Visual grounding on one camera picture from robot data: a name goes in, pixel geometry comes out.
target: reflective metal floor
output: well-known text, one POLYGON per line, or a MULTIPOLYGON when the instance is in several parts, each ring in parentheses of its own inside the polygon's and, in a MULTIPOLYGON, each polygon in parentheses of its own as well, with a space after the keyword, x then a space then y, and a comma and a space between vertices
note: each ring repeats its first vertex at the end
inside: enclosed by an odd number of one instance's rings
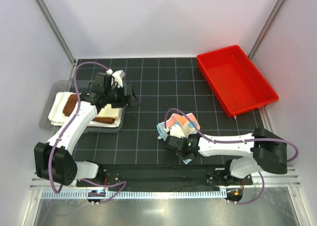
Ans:
MULTIPOLYGON (((260 188, 246 188, 243 201, 260 188)), ((266 188, 263 196, 246 206, 224 199, 118 200, 85 206, 82 200, 42 200, 37 226, 298 226, 287 188, 266 188)))

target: white wall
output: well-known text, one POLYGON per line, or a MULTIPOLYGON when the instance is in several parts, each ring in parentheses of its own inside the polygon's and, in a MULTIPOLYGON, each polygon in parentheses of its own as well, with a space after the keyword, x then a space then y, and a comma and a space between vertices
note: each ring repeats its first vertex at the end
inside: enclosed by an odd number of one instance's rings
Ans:
POLYGON ((0 225, 21 225, 50 89, 71 63, 34 0, 0 0, 0 225))
POLYGON ((280 96, 268 105, 276 133, 295 142, 300 181, 317 213, 317 0, 288 0, 253 62, 280 96))
POLYGON ((44 0, 76 58, 248 53, 276 0, 44 0))

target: clear plastic container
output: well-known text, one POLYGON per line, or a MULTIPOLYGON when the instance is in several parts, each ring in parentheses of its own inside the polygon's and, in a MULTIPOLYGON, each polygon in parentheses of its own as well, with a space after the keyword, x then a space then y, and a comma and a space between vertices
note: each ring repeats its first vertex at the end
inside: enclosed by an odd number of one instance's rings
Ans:
MULTIPOLYGON (((88 90, 88 85, 92 81, 77 81, 78 85, 78 90, 79 92, 82 91, 87 91, 88 90)), ((48 97, 48 100, 46 102, 41 120, 40 120, 40 128, 43 130, 50 130, 57 132, 61 126, 55 126, 51 124, 51 121, 49 120, 49 113, 53 107, 54 101, 56 94, 58 92, 65 92, 65 91, 70 91, 70 92, 75 92, 75 87, 74 83, 72 80, 62 80, 54 83, 50 95, 48 97)), ((96 126, 88 126, 85 130, 84 133, 88 132, 101 132, 101 133, 117 133, 123 125, 123 117, 124 117, 124 108, 121 111, 121 122, 120 125, 116 128, 107 128, 107 127, 96 127, 96 126)))

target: white towel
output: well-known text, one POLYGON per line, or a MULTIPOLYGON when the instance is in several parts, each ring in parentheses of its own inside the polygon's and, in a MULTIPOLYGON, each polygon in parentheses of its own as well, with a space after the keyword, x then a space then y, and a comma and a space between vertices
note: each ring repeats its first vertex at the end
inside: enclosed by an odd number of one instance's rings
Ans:
MULTIPOLYGON (((64 115, 63 110, 68 101, 68 98, 72 94, 73 94, 72 92, 58 92, 56 94, 54 104, 52 106, 52 109, 48 117, 52 125, 62 126, 68 120, 69 117, 64 115)), ((111 105, 106 105, 106 107, 103 108, 99 112, 97 117, 115 118, 116 120, 114 121, 114 123, 108 124, 108 123, 100 123, 100 122, 91 121, 88 124, 88 126, 116 128, 121 123, 121 114, 122 114, 122 109, 112 109, 111 105)))

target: red plastic tray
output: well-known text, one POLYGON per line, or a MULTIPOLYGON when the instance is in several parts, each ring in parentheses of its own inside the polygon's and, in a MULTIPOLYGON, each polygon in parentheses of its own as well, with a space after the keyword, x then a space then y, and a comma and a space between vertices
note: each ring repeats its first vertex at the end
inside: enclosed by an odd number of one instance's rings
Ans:
POLYGON ((238 45, 197 56, 198 67, 228 117, 278 100, 278 95, 238 45))

